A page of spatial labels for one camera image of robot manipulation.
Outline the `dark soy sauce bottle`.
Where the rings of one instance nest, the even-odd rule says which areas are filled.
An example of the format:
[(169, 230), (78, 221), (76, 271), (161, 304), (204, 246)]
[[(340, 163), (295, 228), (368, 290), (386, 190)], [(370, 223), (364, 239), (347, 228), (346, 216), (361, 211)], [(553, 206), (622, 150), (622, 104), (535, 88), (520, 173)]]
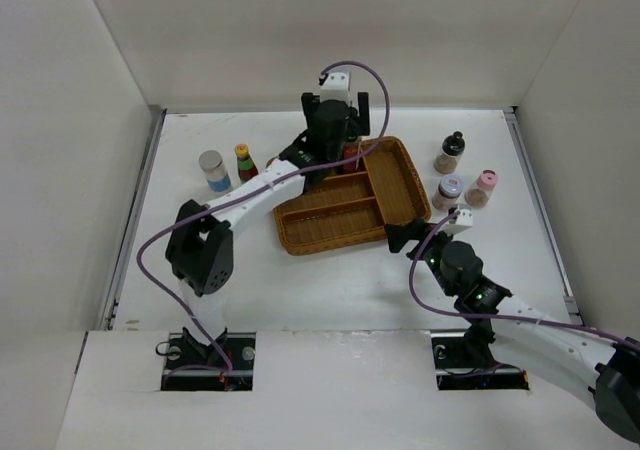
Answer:
[(340, 172), (342, 174), (351, 174), (355, 173), (359, 170), (360, 160), (354, 159), (361, 150), (361, 141), (362, 138), (359, 135), (349, 137), (343, 146), (342, 159), (347, 161), (345, 162)]

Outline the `red chili sauce bottle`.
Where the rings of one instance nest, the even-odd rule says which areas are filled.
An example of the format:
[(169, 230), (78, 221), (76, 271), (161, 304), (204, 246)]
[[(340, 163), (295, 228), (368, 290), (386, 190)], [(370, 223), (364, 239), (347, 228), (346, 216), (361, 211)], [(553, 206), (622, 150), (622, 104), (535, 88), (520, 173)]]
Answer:
[(246, 144), (237, 144), (234, 151), (236, 155), (238, 176), (240, 182), (244, 184), (257, 176), (259, 171), (250, 155), (249, 147)]

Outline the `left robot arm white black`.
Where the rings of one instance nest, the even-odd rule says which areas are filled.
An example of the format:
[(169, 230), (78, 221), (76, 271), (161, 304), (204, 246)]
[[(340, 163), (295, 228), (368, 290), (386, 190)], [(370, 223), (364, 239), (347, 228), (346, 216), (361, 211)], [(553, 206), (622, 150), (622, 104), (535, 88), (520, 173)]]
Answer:
[(307, 128), (260, 174), (215, 205), (184, 203), (165, 251), (173, 275), (183, 283), (184, 307), (201, 333), (190, 356), (206, 369), (224, 357), (223, 320), (216, 315), (216, 293), (234, 267), (234, 240), (275, 207), (318, 186), (342, 165), (344, 147), (370, 134), (369, 97), (360, 92), (355, 107), (323, 93), (302, 95)]

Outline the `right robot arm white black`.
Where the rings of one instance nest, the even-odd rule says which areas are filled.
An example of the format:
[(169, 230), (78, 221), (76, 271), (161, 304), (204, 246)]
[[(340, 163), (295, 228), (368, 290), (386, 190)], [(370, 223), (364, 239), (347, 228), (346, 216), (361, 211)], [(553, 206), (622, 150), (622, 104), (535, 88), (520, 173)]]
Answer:
[(471, 218), (455, 211), (437, 224), (416, 219), (385, 227), (390, 252), (410, 241), (413, 266), (425, 262), (443, 293), (453, 298), (449, 316), (469, 323), (464, 354), (483, 366), (493, 359), (530, 372), (593, 410), (623, 439), (639, 441), (639, 343), (610, 333), (552, 320), (486, 277), (472, 246), (456, 240)]

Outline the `brown wicker divided tray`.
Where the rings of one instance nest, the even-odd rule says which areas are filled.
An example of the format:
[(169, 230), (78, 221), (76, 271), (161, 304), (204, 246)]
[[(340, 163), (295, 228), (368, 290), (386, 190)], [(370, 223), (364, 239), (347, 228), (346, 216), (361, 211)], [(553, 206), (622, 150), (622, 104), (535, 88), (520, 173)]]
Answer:
[(404, 143), (385, 137), (358, 171), (327, 177), (273, 214), (283, 248), (303, 256), (383, 240), (387, 224), (428, 220), (431, 206)]

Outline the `red label spice jar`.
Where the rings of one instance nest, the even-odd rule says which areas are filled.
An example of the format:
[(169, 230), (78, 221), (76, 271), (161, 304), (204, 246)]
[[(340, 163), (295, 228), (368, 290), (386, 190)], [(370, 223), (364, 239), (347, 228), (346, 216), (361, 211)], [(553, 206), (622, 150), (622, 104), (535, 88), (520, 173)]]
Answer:
[(456, 204), (463, 193), (463, 188), (462, 179), (458, 175), (454, 173), (444, 175), (432, 197), (432, 205), (436, 210), (447, 211)]

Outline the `black cap pepper shaker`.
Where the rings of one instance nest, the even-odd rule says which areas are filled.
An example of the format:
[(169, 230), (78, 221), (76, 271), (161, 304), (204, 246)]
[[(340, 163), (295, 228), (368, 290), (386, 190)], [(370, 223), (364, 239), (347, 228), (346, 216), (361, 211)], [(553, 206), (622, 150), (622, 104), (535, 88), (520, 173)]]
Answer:
[(463, 133), (455, 131), (448, 135), (442, 142), (439, 153), (434, 159), (434, 169), (440, 174), (453, 173), (465, 151)]

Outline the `pink cap spice shaker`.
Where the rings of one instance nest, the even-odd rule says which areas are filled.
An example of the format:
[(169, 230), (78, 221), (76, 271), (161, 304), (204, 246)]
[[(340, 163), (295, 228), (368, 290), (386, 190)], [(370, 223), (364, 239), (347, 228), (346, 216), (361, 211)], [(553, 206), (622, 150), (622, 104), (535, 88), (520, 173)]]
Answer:
[(499, 177), (494, 170), (483, 170), (465, 193), (466, 203), (475, 209), (484, 208), (489, 202)]

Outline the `silver lid blue jar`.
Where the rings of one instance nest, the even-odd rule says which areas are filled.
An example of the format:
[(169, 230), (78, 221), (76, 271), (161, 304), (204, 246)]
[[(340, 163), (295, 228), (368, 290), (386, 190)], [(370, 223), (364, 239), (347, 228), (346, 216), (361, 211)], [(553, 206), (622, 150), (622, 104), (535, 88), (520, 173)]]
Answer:
[(209, 188), (216, 194), (225, 194), (231, 190), (231, 179), (218, 151), (207, 150), (199, 159), (199, 166)]

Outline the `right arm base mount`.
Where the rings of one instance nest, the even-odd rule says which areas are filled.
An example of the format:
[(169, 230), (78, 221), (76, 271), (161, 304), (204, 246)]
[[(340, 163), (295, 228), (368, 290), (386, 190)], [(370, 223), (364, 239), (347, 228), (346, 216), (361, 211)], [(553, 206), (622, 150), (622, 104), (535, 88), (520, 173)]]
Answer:
[(440, 391), (529, 390), (527, 373), (496, 361), (471, 328), (433, 331), (430, 339)]

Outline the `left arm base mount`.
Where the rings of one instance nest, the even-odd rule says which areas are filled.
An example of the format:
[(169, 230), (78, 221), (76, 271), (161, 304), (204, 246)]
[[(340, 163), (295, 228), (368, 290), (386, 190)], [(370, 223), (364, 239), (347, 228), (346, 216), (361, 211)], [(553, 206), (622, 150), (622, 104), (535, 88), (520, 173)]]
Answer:
[(184, 327), (158, 343), (155, 354), (163, 359), (160, 390), (167, 392), (244, 392), (253, 389), (256, 359), (255, 333), (225, 331), (217, 344), (232, 364), (210, 343), (198, 341)]

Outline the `aluminium table edge rail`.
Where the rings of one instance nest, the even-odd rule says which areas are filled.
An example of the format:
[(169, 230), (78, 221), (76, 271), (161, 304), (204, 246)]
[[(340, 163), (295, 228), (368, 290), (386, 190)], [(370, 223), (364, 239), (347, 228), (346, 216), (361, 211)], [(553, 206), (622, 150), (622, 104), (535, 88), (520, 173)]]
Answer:
[(124, 232), (114, 262), (113, 271), (105, 290), (102, 311), (103, 321), (108, 321), (112, 318), (114, 309), (118, 305), (119, 296), (122, 291), (123, 279), (126, 275), (126, 269), (129, 264), (138, 221), (143, 207), (144, 196), (148, 187), (153, 161), (157, 152), (161, 131), (167, 113), (167, 109), (160, 105), (150, 105), (149, 110), (151, 114), (151, 124), (144, 151), (142, 153), (140, 168), (136, 176)]

